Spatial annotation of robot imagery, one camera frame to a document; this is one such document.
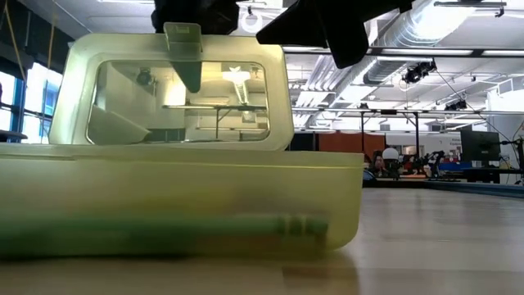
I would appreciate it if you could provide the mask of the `orange partition wall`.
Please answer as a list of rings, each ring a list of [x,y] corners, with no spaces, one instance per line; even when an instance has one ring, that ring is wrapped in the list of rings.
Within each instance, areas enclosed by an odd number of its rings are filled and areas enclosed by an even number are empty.
[[[320,134],[318,144],[321,152],[361,153],[364,161],[370,164],[376,152],[382,152],[386,148],[386,136],[336,132]]]

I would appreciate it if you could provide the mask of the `black aluminium table frame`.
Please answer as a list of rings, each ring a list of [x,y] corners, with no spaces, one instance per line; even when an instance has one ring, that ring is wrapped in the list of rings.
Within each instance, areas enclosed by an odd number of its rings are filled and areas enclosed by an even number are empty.
[[[524,200],[524,186],[509,184],[483,184],[444,181],[364,180],[363,187],[433,189],[458,193],[489,195],[494,197],[510,197]]]

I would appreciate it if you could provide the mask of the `silver ceiling air duct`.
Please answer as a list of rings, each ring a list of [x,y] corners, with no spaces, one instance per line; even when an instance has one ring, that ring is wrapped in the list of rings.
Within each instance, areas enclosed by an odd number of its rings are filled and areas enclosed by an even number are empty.
[[[416,0],[413,8],[403,13],[378,40],[379,47],[433,47],[453,33],[474,11],[470,7],[441,7],[435,2],[458,0]],[[406,61],[373,61],[364,74],[365,84],[381,84],[401,69]]]

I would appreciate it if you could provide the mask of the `grey desk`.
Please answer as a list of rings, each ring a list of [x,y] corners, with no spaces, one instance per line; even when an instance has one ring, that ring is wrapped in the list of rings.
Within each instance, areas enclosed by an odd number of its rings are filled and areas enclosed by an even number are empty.
[[[0,129],[0,143],[20,142],[28,137],[25,134]]]

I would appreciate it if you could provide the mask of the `black computer monitor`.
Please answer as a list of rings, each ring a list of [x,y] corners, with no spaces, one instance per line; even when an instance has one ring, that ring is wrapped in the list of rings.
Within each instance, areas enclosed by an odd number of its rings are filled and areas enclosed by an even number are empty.
[[[500,155],[499,134],[473,130],[461,130],[463,161],[497,161]]]

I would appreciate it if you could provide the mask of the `yellow-green translucent supply box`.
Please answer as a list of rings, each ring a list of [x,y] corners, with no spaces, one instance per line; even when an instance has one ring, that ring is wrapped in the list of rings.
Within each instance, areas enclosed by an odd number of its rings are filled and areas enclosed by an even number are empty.
[[[48,141],[0,143],[0,256],[279,255],[345,246],[361,153],[292,151],[285,56],[168,23],[71,46]]]

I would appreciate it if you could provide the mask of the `black pole frame rig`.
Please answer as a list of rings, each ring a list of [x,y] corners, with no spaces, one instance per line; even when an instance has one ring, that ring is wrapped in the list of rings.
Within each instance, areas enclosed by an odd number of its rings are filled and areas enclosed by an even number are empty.
[[[415,155],[420,153],[420,111],[394,109],[355,109],[359,125],[357,129],[329,129],[322,126],[296,129],[287,146],[290,151],[348,152],[360,153],[370,162],[375,152],[395,146],[388,136],[414,134]],[[393,119],[403,116],[414,130],[366,129],[371,119]]]

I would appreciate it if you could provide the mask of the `large window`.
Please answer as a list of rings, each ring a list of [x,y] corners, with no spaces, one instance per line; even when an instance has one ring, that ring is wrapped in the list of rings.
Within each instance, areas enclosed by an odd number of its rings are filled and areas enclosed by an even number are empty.
[[[0,71],[0,130],[26,136],[22,143],[48,143],[62,74],[35,62],[26,80]]]

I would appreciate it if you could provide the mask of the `black ceiling light rail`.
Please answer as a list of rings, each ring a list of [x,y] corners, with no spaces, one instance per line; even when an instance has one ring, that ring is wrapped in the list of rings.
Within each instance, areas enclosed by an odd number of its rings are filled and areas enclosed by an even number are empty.
[[[312,47],[283,47],[285,53],[302,55],[331,55],[328,48]],[[501,58],[502,55],[496,50],[485,49],[446,49],[446,48],[380,48],[370,47],[366,52],[368,56],[391,56],[391,57],[494,57]]]

